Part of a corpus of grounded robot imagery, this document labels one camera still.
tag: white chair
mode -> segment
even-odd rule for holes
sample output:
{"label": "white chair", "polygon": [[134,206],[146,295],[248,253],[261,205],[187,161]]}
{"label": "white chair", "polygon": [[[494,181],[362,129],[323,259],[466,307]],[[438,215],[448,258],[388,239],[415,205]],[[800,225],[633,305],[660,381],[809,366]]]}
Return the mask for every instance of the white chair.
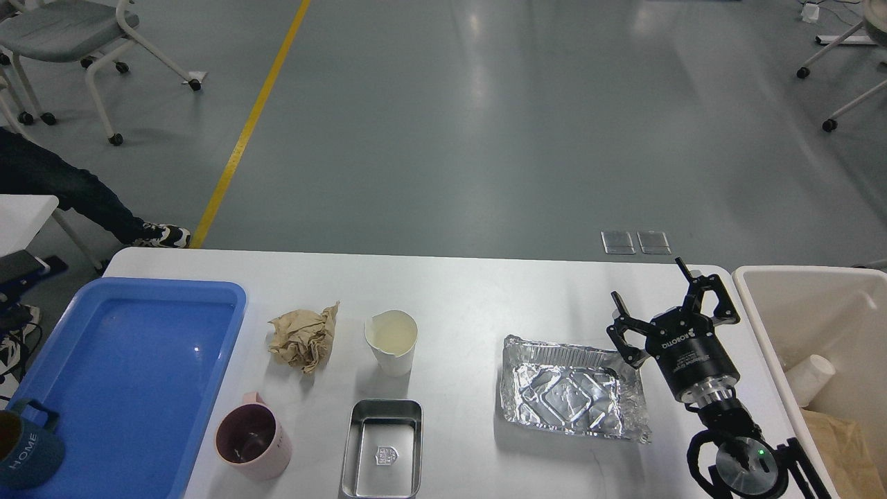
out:
{"label": "white chair", "polygon": [[[826,45],[822,48],[822,50],[813,54],[813,57],[804,61],[804,64],[801,65],[801,68],[797,70],[798,78],[804,79],[809,76],[810,66],[813,64],[813,62],[825,55],[826,52],[837,47],[850,35],[856,33],[863,27],[866,28],[866,31],[868,32],[868,37],[871,38],[872,41],[881,45],[882,47],[887,47],[887,0],[862,0],[862,12],[863,18],[856,26],[850,28],[849,30],[847,30],[846,33],[836,38],[834,42]],[[844,107],[841,107],[840,109],[832,113],[826,121],[822,122],[822,129],[828,132],[833,131],[835,128],[837,128],[838,116],[843,115],[847,111],[850,111],[854,107],[858,106],[863,100],[875,95],[876,92],[885,87],[887,87],[887,80],[876,85],[874,88],[863,93],[856,99],[851,100]]]}
{"label": "white chair", "polygon": [[[31,11],[25,10],[18,0],[8,1],[15,5],[21,14],[0,23],[0,45],[12,51],[12,65],[19,75],[27,99],[41,119],[48,124],[55,123],[55,116],[52,113],[45,113],[41,108],[21,66],[20,57],[47,62],[73,62],[90,59],[94,53],[101,54],[91,64],[82,64],[87,67],[86,86],[105,127],[105,135],[108,142],[115,146],[123,143],[123,136],[116,133],[111,126],[96,89],[95,74],[108,63],[116,61],[133,45],[140,44],[145,47],[154,57],[186,80],[192,90],[200,90],[198,79],[192,78],[136,31],[138,16],[125,10],[130,0],[119,0],[116,8],[88,0],[56,0],[49,3],[36,0],[38,5]],[[121,39],[122,44],[107,53],[102,52],[102,48]],[[121,73],[129,70],[125,64],[119,62],[116,66]]]}
{"label": "white chair", "polygon": [[[9,19],[16,13],[18,13],[18,9],[16,9],[15,5],[10,4],[9,2],[0,1],[0,21]],[[9,77],[6,76],[6,72],[3,69],[3,66],[10,65],[9,57],[0,51],[0,83],[4,84],[5,87],[9,90],[9,95],[12,97],[12,100],[15,102],[16,107],[19,109],[18,121],[22,124],[34,124],[34,117],[25,109],[25,106],[21,103],[21,99],[19,98],[19,94],[12,87],[12,82],[9,81]]]}

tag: person's leg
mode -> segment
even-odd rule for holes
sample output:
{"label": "person's leg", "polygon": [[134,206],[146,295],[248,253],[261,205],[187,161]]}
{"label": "person's leg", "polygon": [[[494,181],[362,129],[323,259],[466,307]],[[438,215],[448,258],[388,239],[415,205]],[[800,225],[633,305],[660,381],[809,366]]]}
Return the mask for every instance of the person's leg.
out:
{"label": "person's leg", "polygon": [[50,194],[63,210],[74,208],[120,242],[145,234],[145,221],[123,206],[111,189],[87,170],[79,170],[53,152],[0,129],[0,194]]}

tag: white paper cup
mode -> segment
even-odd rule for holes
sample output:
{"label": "white paper cup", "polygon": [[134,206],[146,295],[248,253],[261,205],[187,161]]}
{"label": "white paper cup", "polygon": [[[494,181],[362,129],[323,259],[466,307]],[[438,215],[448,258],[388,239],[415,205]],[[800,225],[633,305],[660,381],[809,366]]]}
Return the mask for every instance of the white paper cup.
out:
{"label": "white paper cup", "polygon": [[364,334],[383,373],[403,376],[410,372],[419,328],[409,313],[389,310],[375,315],[364,324]]}
{"label": "white paper cup", "polygon": [[831,362],[819,355],[811,355],[789,369],[785,373],[785,379],[789,382],[797,405],[805,408],[834,375],[835,366]]}

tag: stainless steel container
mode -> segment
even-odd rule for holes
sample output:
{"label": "stainless steel container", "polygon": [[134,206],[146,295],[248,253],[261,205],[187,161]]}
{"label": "stainless steel container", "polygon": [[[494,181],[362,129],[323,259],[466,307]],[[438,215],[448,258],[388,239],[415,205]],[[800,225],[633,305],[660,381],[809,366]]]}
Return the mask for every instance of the stainless steel container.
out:
{"label": "stainless steel container", "polygon": [[361,400],[341,466],[347,497],[407,499],[419,492],[422,407],[415,400]]}

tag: blue tray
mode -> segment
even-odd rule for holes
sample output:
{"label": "blue tray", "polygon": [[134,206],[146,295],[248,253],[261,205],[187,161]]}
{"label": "blue tray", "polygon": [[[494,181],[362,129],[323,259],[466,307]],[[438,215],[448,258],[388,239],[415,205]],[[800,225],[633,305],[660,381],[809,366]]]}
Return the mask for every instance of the blue tray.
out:
{"label": "blue tray", "polygon": [[[59,471],[23,498],[184,492],[243,321],[237,284],[106,277],[71,301],[12,397],[61,416]],[[25,417],[43,423],[28,409]]]}

